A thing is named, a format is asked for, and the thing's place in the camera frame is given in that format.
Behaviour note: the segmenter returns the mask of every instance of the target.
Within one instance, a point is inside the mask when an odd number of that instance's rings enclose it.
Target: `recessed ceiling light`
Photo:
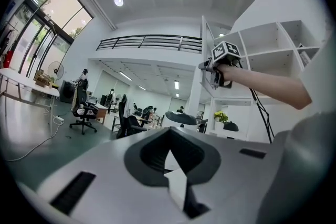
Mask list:
[[[124,4],[124,0],[114,0],[114,3],[118,6],[121,7]]]
[[[119,72],[120,75],[124,76],[125,78],[129,79],[129,80],[132,80],[130,79],[129,77],[127,77],[123,72]]]

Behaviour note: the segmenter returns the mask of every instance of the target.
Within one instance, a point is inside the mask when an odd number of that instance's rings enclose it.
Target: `ceiling light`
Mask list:
[[[129,77],[127,77],[123,72],[119,72],[120,75],[124,76],[125,78],[129,79],[129,80],[132,80],[130,79]]]
[[[121,7],[124,4],[124,0],[114,0],[114,3],[118,6]]]

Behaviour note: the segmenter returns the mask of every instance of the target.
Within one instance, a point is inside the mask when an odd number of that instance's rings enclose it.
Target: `white cable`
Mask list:
[[[43,113],[43,115],[50,116],[50,112],[49,112],[47,109],[45,109],[45,110],[46,110],[46,112]],[[64,124],[64,122],[60,121],[56,116],[54,116],[54,115],[52,115],[52,116],[54,117],[54,118],[53,118],[53,122],[54,122],[56,125],[58,125],[58,126],[57,126],[57,130],[56,130],[56,132],[54,133],[53,136],[51,136],[51,137],[45,139],[43,142],[41,142],[40,144],[38,144],[37,146],[35,146],[34,148],[32,148],[26,155],[24,155],[24,156],[22,156],[22,157],[20,157],[20,158],[17,158],[17,159],[6,159],[5,161],[6,161],[6,162],[16,162],[16,161],[19,161],[20,159],[23,159],[24,157],[28,156],[31,152],[33,152],[34,149],[38,148],[39,146],[41,146],[43,143],[45,143],[45,142],[48,141],[49,139],[54,138],[55,135],[57,134],[58,128],[59,128],[60,126],[62,126],[62,125]]]

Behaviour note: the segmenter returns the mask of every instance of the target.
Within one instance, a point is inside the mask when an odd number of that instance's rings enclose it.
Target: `human arm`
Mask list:
[[[301,80],[259,73],[246,69],[220,65],[225,81],[234,81],[254,89],[296,109],[303,109],[311,99]]]

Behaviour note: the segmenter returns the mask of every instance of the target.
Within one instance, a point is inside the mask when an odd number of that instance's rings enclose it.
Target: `floor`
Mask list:
[[[17,87],[13,84],[8,85],[8,90],[11,94],[17,95]],[[28,100],[34,97],[28,89],[23,88],[21,93],[23,98]],[[38,102],[50,103],[46,97],[39,98]],[[64,124],[59,127],[56,136],[36,148],[27,157],[16,162],[7,162],[14,178],[32,190],[36,190],[48,175],[71,160],[100,143],[116,138],[116,133],[110,130],[114,115],[107,115],[104,125],[91,120],[92,126],[98,130],[97,133],[87,128],[85,135],[82,135],[80,126],[69,128],[69,124],[76,121],[70,108],[71,104],[56,101],[54,115],[62,115],[64,119]],[[7,98],[7,116],[5,116],[5,97],[0,98],[0,150],[4,159],[19,158],[50,137],[49,117],[44,113],[43,108]],[[56,129],[57,125],[53,124],[52,132],[54,133]]]

